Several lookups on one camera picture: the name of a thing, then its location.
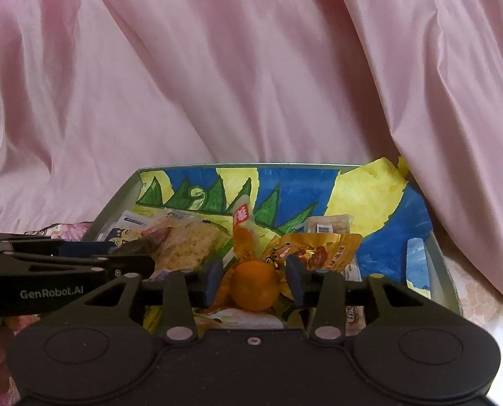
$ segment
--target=green painted leaf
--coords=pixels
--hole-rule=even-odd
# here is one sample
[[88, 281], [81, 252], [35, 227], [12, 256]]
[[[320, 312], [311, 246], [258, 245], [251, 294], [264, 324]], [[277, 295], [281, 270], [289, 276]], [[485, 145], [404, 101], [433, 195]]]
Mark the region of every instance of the green painted leaf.
[[222, 214], [225, 212], [225, 188], [223, 187], [223, 180], [218, 175], [217, 180], [207, 192], [206, 203], [201, 207], [201, 210]]
[[278, 215], [278, 205], [279, 183], [270, 193], [267, 199], [264, 200], [256, 210], [253, 211], [253, 215], [255, 215], [255, 221], [267, 227], [274, 227], [276, 217]]
[[163, 207], [161, 185], [156, 177], [153, 177], [152, 183], [150, 183], [146, 192], [144, 192], [143, 196], [137, 201], [137, 204], [155, 208]]
[[240, 192], [238, 193], [236, 198], [232, 201], [230, 206], [227, 208], [227, 211], [229, 213], [232, 213], [232, 208], [233, 208], [234, 204], [240, 199], [240, 197], [242, 197], [242, 195], [251, 195], [251, 178], [250, 177], [244, 183], [244, 185], [242, 186], [242, 189], [240, 190]]
[[191, 203], [193, 203], [190, 190], [190, 183], [187, 179], [184, 179], [178, 190], [168, 199], [167, 203], [165, 203], [165, 206], [171, 209], [187, 210], [191, 206]]
[[276, 231], [281, 234], [292, 233], [295, 230], [295, 226], [298, 226], [306, 221], [306, 218], [309, 217], [317, 206], [317, 202], [310, 204], [310, 206], [306, 207], [299, 214], [295, 215], [285, 224], [279, 226]]

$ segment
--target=orange fruit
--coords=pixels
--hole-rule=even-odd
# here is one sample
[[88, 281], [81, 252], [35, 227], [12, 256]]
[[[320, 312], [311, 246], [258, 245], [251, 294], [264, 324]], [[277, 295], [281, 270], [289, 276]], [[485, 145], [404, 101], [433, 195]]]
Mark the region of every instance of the orange fruit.
[[230, 293], [234, 302], [248, 311], [269, 309], [279, 297], [279, 279], [272, 264], [246, 261], [231, 276]]

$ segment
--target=metal pin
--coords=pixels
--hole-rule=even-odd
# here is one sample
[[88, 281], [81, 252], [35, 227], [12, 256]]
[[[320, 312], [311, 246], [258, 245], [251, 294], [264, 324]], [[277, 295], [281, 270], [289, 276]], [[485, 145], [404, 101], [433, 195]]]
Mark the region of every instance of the metal pin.
[[186, 326], [174, 326], [165, 333], [171, 340], [188, 340], [193, 336], [193, 331]]
[[260, 345], [261, 342], [260, 337], [250, 337], [248, 339], [248, 345]]
[[323, 340], [336, 340], [342, 336], [342, 332], [335, 326], [320, 326], [315, 330], [315, 335]]

